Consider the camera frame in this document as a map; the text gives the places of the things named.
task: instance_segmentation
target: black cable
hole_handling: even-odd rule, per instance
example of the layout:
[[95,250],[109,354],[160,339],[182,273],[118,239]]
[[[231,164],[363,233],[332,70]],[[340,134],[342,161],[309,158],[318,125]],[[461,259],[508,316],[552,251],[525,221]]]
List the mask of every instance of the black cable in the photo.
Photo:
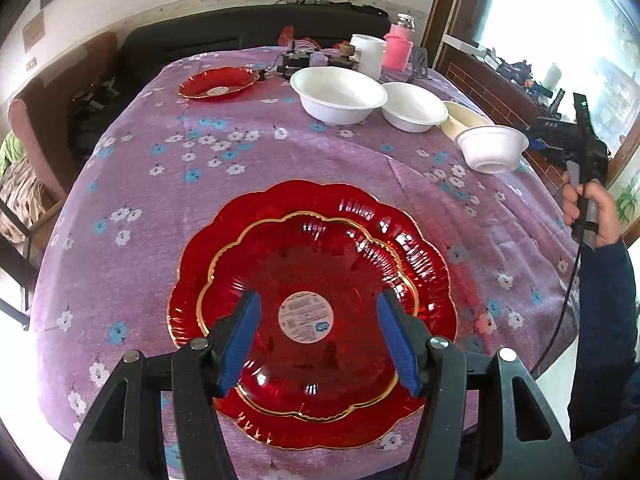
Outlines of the black cable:
[[533,374],[536,373],[536,371],[538,371],[538,368],[540,368],[542,361],[544,361],[547,354],[549,354],[549,351],[551,350],[551,347],[556,342],[556,337],[558,337],[558,333],[560,332],[560,327],[562,326],[562,320],[564,319],[564,313],[566,312],[566,307],[569,303],[569,297],[571,296],[571,288],[572,288],[572,285],[574,284],[575,273],[578,270],[578,261],[580,260],[580,253],[582,252],[583,238],[584,238],[584,231],[582,232],[582,235],[580,236],[580,240],[578,241],[578,252],[575,254],[574,268],[571,271],[571,277],[569,278],[569,285],[567,285],[567,288],[566,288],[566,294],[564,295],[564,301],[562,302],[562,310],[560,311],[560,318],[558,319],[558,324],[556,324],[556,329],[554,330],[554,334],[551,336],[551,340],[549,341],[549,344],[546,345],[545,351],[542,352],[540,359],[538,359],[538,362],[533,366],[533,368],[529,372],[532,376]]

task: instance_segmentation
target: tablecloth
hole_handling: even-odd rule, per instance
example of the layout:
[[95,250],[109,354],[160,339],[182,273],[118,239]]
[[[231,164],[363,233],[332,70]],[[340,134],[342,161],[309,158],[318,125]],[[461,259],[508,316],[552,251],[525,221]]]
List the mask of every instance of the tablecloth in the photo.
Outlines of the tablecloth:
[[[278,53],[209,53],[165,67],[109,127],[78,177],[44,256],[31,320],[40,404],[63,436],[73,439],[125,351],[175,349],[166,309],[188,240],[234,197],[290,179],[352,184],[409,213],[447,260],[464,348],[509,346],[531,367],[547,345],[576,247],[525,159],[513,173],[476,173],[438,127],[405,133],[381,110],[353,126],[323,124],[275,72],[223,102],[177,94],[202,70],[264,68]],[[417,84],[478,110],[443,76],[429,76]],[[576,333],[577,288],[550,358]],[[180,476],[170,396],[162,398],[168,466]],[[275,449],[228,418],[220,423],[239,478],[332,480],[406,460],[419,417],[350,450]]]

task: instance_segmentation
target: human hand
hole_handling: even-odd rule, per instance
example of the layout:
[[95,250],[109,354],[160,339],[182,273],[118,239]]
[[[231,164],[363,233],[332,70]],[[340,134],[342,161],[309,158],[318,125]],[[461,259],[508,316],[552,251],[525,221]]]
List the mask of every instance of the human hand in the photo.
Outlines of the human hand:
[[571,225],[580,218],[578,209],[578,195],[585,198],[593,198],[598,204],[598,236],[596,237],[596,247],[615,244],[620,240],[622,234],[616,203],[609,192],[597,182],[590,182],[586,186],[579,184],[577,187],[569,184],[570,176],[567,171],[562,175],[562,212],[564,212],[564,223]]

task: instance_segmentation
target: small red glass plate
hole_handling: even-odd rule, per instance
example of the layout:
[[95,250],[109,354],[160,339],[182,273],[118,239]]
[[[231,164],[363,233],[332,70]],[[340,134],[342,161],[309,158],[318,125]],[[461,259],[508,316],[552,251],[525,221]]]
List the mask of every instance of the small red glass plate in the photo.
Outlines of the small red glass plate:
[[168,325],[181,346],[255,289],[262,319],[218,411],[272,446],[364,446],[422,406],[378,327],[388,287],[432,333],[455,338],[446,264],[409,216],[353,186],[284,182],[232,200],[191,239]]
[[178,88],[178,94],[187,99],[215,99],[248,88],[260,74],[258,70],[225,66],[205,70],[187,79]]

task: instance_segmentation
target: white foam bowl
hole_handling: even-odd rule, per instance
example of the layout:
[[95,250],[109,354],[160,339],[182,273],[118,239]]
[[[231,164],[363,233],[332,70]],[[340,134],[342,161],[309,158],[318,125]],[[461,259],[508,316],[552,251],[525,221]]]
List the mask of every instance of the white foam bowl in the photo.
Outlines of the white foam bowl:
[[388,99],[382,107],[385,119],[405,132],[419,134],[449,117],[444,102],[428,90],[408,83],[383,84]]
[[465,130],[456,137],[456,145],[472,170],[495,174],[514,171],[529,140],[514,128],[490,124]]
[[312,66],[291,77],[306,113],[323,123],[355,124],[386,103],[386,91],[372,78],[338,66]]

